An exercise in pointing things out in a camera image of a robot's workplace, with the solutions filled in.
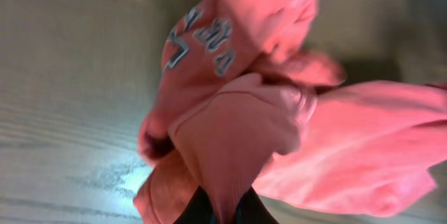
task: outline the garment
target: garment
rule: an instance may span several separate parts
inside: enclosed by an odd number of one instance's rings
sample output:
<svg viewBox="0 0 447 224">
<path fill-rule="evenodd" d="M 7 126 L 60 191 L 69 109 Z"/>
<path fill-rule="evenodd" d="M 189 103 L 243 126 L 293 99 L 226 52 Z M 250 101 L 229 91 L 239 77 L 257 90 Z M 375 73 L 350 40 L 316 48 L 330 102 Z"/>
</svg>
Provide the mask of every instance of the garment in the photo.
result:
<svg viewBox="0 0 447 224">
<path fill-rule="evenodd" d="M 173 223 L 198 186 L 220 223 L 252 184 L 299 208 L 374 216 L 434 187 L 447 92 L 337 88 L 342 67 L 300 50 L 315 14 L 316 0 L 203 0 L 175 26 L 138 138 L 154 166 L 134 200 L 145 223 Z"/>
</svg>

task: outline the wood grain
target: wood grain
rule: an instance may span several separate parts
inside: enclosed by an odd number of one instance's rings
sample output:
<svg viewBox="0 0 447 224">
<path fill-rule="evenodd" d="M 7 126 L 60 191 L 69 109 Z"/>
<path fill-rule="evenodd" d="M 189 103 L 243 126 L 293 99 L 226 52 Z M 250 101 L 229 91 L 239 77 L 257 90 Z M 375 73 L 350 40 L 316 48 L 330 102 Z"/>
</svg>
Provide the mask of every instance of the wood grain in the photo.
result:
<svg viewBox="0 0 447 224">
<path fill-rule="evenodd" d="M 135 137 L 164 40 L 197 1 L 0 0 L 1 224 L 141 223 L 132 197 L 151 170 Z M 381 59 L 378 0 L 345 1 L 322 0 L 310 41 L 342 60 Z M 440 189 L 391 219 L 265 203 L 280 223 L 447 223 L 446 171 L 434 170 Z"/>
</svg>

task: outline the clothing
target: clothing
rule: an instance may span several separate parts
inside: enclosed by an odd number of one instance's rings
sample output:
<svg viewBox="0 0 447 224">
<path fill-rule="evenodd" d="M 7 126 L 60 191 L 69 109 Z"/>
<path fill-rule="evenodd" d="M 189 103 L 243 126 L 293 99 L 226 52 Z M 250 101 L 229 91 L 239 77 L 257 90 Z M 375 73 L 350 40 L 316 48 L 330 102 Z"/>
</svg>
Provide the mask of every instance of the clothing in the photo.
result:
<svg viewBox="0 0 447 224">
<path fill-rule="evenodd" d="M 338 89 L 338 63 L 299 51 L 315 14 L 316 0 L 203 0 L 175 26 L 138 138 L 154 166 L 134 200 L 145 223 L 173 223 L 199 186 L 219 223 L 252 184 L 296 207 L 375 216 L 434 187 L 427 168 L 447 157 L 447 92 Z"/>
</svg>

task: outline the wooden floor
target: wooden floor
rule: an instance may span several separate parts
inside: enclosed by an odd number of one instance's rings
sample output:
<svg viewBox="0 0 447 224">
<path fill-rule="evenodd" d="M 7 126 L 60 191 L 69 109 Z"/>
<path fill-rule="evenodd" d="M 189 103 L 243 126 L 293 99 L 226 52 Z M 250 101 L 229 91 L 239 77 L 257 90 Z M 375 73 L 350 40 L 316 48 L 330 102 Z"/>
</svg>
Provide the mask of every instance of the wooden floor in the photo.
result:
<svg viewBox="0 0 447 224">
<path fill-rule="evenodd" d="M 132 197 L 150 169 L 135 137 L 163 42 L 195 2 L 0 0 L 0 224 L 141 223 Z M 447 64 L 427 3 L 321 0 L 309 43 L 345 62 L 350 82 L 435 81 Z M 447 223 L 447 168 L 434 173 L 440 188 L 395 218 L 265 203 L 280 223 Z"/>
</svg>

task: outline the pink cloth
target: pink cloth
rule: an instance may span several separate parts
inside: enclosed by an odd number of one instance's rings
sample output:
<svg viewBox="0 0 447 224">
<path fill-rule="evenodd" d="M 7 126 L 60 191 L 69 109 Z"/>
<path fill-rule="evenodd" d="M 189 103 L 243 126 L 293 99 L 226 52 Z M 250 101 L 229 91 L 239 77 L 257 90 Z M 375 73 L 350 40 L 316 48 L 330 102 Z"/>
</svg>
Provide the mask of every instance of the pink cloth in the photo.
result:
<svg viewBox="0 0 447 224">
<path fill-rule="evenodd" d="M 154 166 L 134 200 L 145 223 L 173 223 L 199 185 L 220 223 L 252 184 L 299 208 L 374 216 L 434 188 L 427 168 L 447 157 L 447 92 L 336 89 L 343 69 L 298 51 L 315 14 L 316 0 L 204 0 L 171 31 L 138 138 Z"/>
</svg>

